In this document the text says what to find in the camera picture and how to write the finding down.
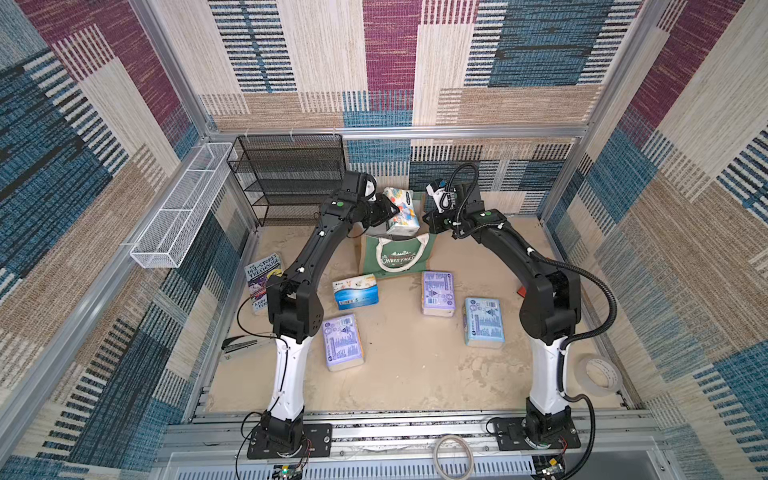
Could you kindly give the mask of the black stapler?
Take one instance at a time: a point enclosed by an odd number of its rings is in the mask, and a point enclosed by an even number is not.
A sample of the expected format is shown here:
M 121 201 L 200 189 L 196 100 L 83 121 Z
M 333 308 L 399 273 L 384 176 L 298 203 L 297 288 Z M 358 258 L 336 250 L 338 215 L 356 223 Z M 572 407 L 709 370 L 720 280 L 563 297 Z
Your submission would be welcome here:
M 230 360 L 233 355 L 271 345 L 274 339 L 269 336 L 237 335 L 228 337 L 221 344 L 221 355 L 225 360 Z

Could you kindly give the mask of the masking tape roll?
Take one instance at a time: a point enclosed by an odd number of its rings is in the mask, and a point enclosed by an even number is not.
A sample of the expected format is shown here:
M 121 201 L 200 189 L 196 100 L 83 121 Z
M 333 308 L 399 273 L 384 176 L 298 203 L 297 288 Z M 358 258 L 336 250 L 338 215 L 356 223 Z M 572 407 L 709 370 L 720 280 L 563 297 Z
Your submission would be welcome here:
M 623 377 L 619 369 L 609 359 L 600 355 L 582 356 L 574 375 L 587 393 L 599 397 L 616 394 L 623 387 Z

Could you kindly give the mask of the white blue floral tissue pack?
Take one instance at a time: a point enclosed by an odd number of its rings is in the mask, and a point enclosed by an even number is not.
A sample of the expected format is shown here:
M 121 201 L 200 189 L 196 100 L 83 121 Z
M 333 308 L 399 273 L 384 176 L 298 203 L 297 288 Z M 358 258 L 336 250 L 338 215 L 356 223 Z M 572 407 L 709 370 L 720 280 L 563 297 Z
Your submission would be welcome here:
M 386 233 L 392 236 L 411 237 L 420 229 L 412 190 L 386 187 L 383 194 L 399 212 L 386 221 Z

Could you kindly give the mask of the purple tissue pack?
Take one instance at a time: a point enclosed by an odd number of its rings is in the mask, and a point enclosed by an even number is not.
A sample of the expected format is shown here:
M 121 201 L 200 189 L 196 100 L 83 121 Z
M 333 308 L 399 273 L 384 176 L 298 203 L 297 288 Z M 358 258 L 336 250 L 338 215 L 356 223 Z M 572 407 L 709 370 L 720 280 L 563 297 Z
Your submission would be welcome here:
M 363 344 L 354 314 L 324 320 L 322 333 L 329 371 L 341 371 L 364 364 Z
M 422 313 L 426 316 L 452 317 L 456 309 L 454 278 L 450 272 L 422 273 Z

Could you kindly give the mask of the green burlap Christmas canvas bag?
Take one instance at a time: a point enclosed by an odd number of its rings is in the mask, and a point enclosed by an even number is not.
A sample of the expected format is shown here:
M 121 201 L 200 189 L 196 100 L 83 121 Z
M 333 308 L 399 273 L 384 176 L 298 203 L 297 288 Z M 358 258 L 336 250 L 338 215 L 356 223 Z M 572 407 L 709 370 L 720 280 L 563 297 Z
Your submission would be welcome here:
M 353 230 L 358 273 L 373 274 L 377 280 L 409 274 L 420 274 L 429 269 L 436 236 L 424 230 L 417 207 L 408 207 L 404 213 L 390 220 L 394 227 L 416 227 L 408 235 L 389 234 L 387 223 L 372 226 L 363 220 Z

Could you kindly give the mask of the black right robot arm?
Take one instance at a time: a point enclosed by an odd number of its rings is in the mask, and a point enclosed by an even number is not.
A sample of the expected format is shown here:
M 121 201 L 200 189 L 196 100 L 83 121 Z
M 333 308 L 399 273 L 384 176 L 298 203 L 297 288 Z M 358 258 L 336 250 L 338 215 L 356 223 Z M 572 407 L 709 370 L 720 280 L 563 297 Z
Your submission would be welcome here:
M 431 233 L 449 231 L 457 240 L 474 239 L 493 252 L 521 282 L 525 294 L 519 318 L 531 340 L 533 381 L 520 426 L 530 447 L 558 445 L 575 433 L 571 405 L 584 399 L 583 395 L 570 396 L 566 392 L 570 345 L 602 335 L 613 326 L 618 313 L 615 295 L 596 275 L 542 255 L 504 214 L 485 207 L 476 185 L 436 180 L 428 184 L 426 193 L 436 205 L 423 216 Z M 600 326 L 578 334 L 583 279 L 602 291 L 609 311 Z

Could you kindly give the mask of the light blue tissue pack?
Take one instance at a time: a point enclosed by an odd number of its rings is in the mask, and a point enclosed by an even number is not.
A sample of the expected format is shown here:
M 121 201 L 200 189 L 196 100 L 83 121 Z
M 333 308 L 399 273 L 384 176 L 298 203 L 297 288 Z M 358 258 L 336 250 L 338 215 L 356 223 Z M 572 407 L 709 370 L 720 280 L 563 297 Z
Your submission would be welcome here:
M 468 347 L 500 349 L 505 343 L 501 302 L 498 299 L 466 297 L 463 325 Z

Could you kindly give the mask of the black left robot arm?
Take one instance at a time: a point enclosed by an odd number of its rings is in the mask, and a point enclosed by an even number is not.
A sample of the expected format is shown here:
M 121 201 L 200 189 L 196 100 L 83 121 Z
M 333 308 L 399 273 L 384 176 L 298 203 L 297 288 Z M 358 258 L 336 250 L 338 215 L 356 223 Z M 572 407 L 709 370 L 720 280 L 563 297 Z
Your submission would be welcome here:
M 271 398 L 250 436 L 251 447 L 264 445 L 278 456 L 309 450 L 304 434 L 304 378 L 309 350 L 324 319 L 318 285 L 337 247 L 357 224 L 385 223 L 398 209 L 376 193 L 375 178 L 347 171 L 341 186 L 324 200 L 314 230 L 302 250 L 279 276 L 266 284 L 268 320 L 276 344 Z

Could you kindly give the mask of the blue wave tissue pack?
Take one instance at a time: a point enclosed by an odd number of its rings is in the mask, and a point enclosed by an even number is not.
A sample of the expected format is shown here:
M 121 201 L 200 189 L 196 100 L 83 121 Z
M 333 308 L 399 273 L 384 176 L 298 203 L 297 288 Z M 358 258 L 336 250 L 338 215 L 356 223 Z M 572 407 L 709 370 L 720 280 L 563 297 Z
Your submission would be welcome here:
M 335 281 L 332 288 L 339 310 L 350 310 L 379 302 L 378 284 L 373 274 Z

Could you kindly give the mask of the colourful paperback book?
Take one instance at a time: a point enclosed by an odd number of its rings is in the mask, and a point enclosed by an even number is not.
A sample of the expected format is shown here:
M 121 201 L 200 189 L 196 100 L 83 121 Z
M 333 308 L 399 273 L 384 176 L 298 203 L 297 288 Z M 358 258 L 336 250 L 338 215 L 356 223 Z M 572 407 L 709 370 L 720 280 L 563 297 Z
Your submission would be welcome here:
M 245 267 L 245 277 L 254 313 L 258 313 L 267 306 L 268 280 L 272 276 L 280 276 L 282 273 L 283 261 L 279 253 L 272 253 Z

